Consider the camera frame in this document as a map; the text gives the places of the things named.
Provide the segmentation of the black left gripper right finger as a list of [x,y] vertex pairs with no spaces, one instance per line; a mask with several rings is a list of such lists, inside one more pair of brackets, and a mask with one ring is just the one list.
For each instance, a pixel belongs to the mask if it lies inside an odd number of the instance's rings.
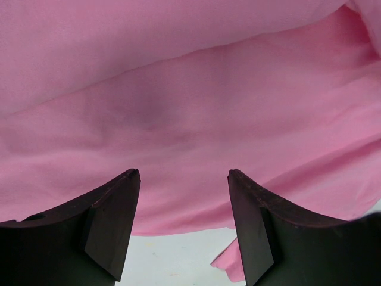
[[247,285],[380,284],[380,213],[352,221],[318,214],[239,170],[228,184]]

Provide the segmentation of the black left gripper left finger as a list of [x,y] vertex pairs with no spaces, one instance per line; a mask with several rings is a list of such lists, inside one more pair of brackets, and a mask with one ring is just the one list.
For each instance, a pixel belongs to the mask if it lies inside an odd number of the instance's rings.
[[140,190],[130,169],[64,204],[1,223],[2,285],[114,285]]

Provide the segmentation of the light pink t-shirt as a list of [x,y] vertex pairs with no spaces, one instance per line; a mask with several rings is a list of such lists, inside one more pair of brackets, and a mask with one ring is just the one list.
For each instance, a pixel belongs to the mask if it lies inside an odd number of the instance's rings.
[[2,1],[1,220],[127,169],[133,234],[232,228],[227,173],[380,200],[379,1]]

